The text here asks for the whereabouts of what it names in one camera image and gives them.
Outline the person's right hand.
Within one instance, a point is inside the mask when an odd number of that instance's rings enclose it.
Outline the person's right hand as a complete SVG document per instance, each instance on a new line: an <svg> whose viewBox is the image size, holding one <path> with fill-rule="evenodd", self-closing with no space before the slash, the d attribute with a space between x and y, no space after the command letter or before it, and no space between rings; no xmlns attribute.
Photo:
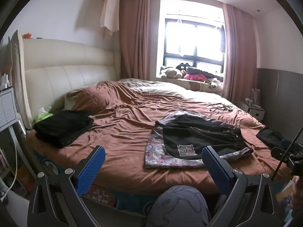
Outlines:
<svg viewBox="0 0 303 227"><path fill-rule="evenodd" d="M290 207L293 210L299 209L303 205L302 179L299 176L293 177L293 192L291 195Z"/></svg>

